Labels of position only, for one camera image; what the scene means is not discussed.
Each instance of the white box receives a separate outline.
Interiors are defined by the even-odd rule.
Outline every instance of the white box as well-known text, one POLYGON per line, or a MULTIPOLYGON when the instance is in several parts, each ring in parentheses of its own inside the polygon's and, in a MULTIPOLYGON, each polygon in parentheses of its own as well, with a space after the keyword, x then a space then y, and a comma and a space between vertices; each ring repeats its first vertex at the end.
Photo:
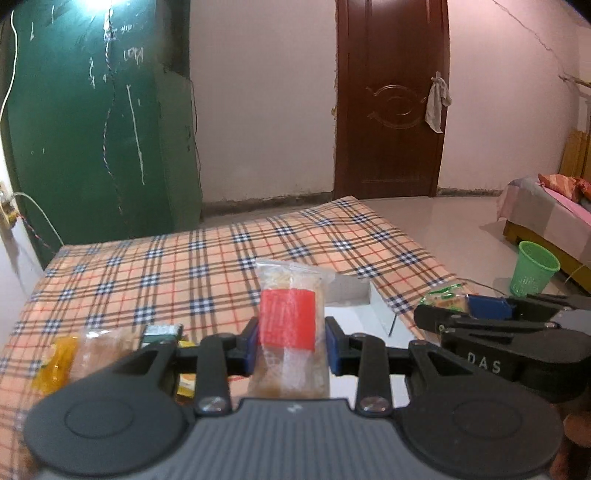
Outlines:
MULTIPOLYGON (((408 348, 408 343, 415 339, 402 320, 395 318, 394 312, 369 280, 338 274, 328 288, 324 315, 334 317, 346 335, 367 333, 381 338, 389 347, 408 348)), ((390 375, 390 383, 394 406, 406 406, 409 399, 404 376, 390 375)), ((332 398, 348 398, 354 408, 356 390, 357 377, 331 374, 332 398)))

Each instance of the person's hand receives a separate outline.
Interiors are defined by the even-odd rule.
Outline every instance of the person's hand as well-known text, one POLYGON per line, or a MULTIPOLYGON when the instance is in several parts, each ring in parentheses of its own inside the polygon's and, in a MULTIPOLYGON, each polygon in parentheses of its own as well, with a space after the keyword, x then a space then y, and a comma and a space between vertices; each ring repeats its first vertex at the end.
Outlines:
POLYGON ((573 465, 572 453, 576 446, 591 448, 591 412, 569 414, 564 419, 564 435, 566 438, 550 468, 550 475, 554 480, 571 480, 575 478, 573 471, 586 468, 586 465, 573 465))

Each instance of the light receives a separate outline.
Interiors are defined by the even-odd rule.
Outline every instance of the light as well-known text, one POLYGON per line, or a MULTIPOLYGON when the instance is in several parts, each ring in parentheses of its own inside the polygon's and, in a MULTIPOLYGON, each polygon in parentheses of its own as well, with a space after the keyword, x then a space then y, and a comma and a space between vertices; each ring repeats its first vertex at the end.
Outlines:
POLYGON ((129 0, 77 0, 78 4, 86 11, 91 13, 106 12, 109 7, 129 2, 129 0))

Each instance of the white towel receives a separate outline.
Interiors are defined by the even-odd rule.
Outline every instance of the white towel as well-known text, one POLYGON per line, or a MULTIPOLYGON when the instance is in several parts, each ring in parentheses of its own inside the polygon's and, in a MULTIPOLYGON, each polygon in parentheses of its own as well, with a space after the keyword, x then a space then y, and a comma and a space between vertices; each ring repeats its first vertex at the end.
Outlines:
POLYGON ((431 78, 433 84, 429 92, 429 99, 427 100, 427 113, 425 114, 425 121, 433 129, 434 132, 442 134, 441 131, 441 105, 450 106, 452 98, 449 96, 447 83, 441 78, 441 72, 435 74, 435 78, 431 78))

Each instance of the plaid blanket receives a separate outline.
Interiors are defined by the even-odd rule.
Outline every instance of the plaid blanket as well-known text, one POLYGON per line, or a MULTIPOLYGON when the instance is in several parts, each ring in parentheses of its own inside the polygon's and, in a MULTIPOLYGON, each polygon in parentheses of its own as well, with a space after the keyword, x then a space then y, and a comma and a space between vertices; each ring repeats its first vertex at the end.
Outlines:
MULTIPOLYGON (((182 323, 191 340, 238 333, 257 315, 257 257, 371 278, 413 331, 422 295, 453 277, 427 251, 353 197, 247 223, 63 247, 37 284, 0 358, 0 476, 22 478, 20 430, 30 388, 56 336, 88 327, 182 323)), ((234 395, 244 381, 232 382, 234 395)))

